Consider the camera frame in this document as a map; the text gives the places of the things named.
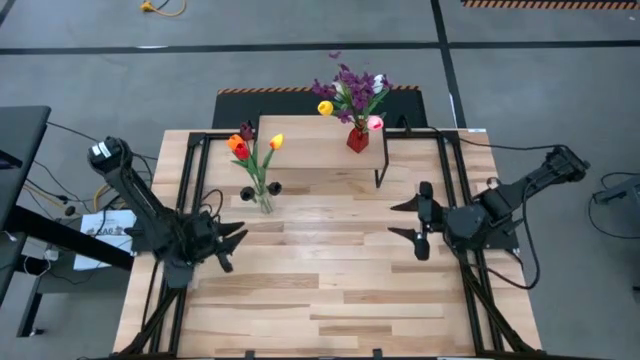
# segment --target orange tulip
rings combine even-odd
[[[271,138],[271,141],[269,142],[269,146],[271,146],[273,150],[278,150],[280,149],[280,146],[282,146],[283,141],[284,141],[284,135],[278,134],[273,138]]]
[[[240,137],[240,135],[232,135],[229,140],[227,140],[227,145],[231,149],[231,151],[236,151],[238,144],[244,144],[244,140]]]

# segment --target black floor stripe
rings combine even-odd
[[[438,49],[437,42],[352,42],[247,45],[184,45],[165,47],[10,48],[0,55],[97,55],[97,54],[187,54],[219,52],[419,50]]]
[[[638,47],[640,40],[451,42],[451,49],[575,49]]]
[[[438,0],[431,0],[431,9],[433,10],[433,19],[436,23],[436,31],[438,32],[438,41],[442,45],[440,48],[440,53],[442,55],[444,75],[447,79],[447,87],[449,88],[449,94],[451,95],[451,101],[453,102],[453,116],[455,117],[456,122],[455,125],[459,128],[466,128],[467,120],[464,117],[464,110],[462,109],[460,90],[458,89],[456,72],[453,68],[453,59],[451,58],[451,51],[449,50],[447,30],[444,26],[444,19],[442,17],[440,2]]]
[[[9,15],[9,11],[11,11],[11,8],[13,7],[13,4],[15,2],[16,0],[7,0],[2,10],[0,10],[0,26],[2,26],[2,23],[7,18],[7,15]]]

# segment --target clear glass vase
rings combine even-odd
[[[260,206],[260,211],[265,215],[269,215],[275,210],[273,196],[268,191],[264,191],[262,194],[256,193],[253,200]]]

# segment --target white flower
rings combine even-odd
[[[340,100],[342,95],[344,95],[344,92],[342,92],[342,85],[340,85],[340,83],[337,81],[333,82],[332,84],[336,88],[336,100]]]
[[[373,78],[373,92],[374,93],[379,93],[380,91],[382,91],[382,80],[384,79],[384,75],[382,74],[378,74],[376,75],[376,77]]]

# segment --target white paper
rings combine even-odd
[[[104,225],[100,229],[103,219],[105,219]],[[100,235],[96,239],[131,253],[131,237],[124,233],[124,229],[132,227],[135,222],[136,216],[131,210],[109,210],[106,212],[106,218],[101,211],[97,214],[84,215],[80,232],[93,236],[100,229]],[[74,270],[90,270],[107,266],[111,265],[78,254],[73,262]]]

